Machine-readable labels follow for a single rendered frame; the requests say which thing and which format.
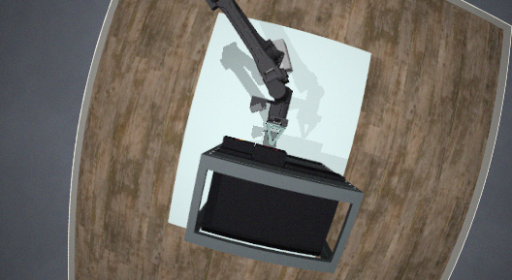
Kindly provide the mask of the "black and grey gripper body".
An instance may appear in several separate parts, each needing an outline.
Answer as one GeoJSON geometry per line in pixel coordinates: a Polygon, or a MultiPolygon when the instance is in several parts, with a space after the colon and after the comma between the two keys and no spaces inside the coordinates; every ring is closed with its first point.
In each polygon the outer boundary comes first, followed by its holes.
{"type": "Polygon", "coordinates": [[[273,115],[269,115],[267,122],[275,124],[275,125],[287,127],[288,119],[278,119],[278,118],[280,118],[280,117],[286,118],[287,117],[287,113],[288,113],[288,109],[289,109],[289,104],[286,104],[286,103],[284,104],[283,102],[280,102],[280,103],[282,103],[282,106],[281,106],[279,117],[273,116],[273,115]],[[277,122],[277,123],[275,123],[275,122],[277,122]]]}

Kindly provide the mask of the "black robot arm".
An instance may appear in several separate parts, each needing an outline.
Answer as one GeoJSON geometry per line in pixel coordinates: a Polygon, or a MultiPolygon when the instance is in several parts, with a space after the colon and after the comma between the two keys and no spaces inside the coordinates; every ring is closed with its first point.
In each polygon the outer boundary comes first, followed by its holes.
{"type": "Polygon", "coordinates": [[[288,86],[285,85],[289,82],[287,73],[284,72],[284,68],[279,68],[285,53],[283,51],[275,49],[275,46],[271,39],[268,39],[267,41],[265,39],[263,40],[263,38],[259,35],[254,26],[248,20],[244,12],[241,10],[239,5],[235,3],[235,0],[206,1],[213,11],[219,8],[230,20],[231,24],[239,34],[243,43],[251,53],[256,63],[257,69],[263,78],[263,82],[269,91],[270,96],[276,100],[273,101],[252,96],[249,107],[251,113],[267,109],[266,104],[269,103],[271,104],[269,115],[279,117],[282,106],[282,103],[280,102],[284,102],[284,104],[288,103],[290,105],[293,94],[293,90],[291,90],[288,86]],[[278,55],[279,52],[281,56],[278,55]],[[271,68],[273,68],[273,70],[271,70],[271,68]],[[265,73],[268,70],[270,71],[265,73]]]}

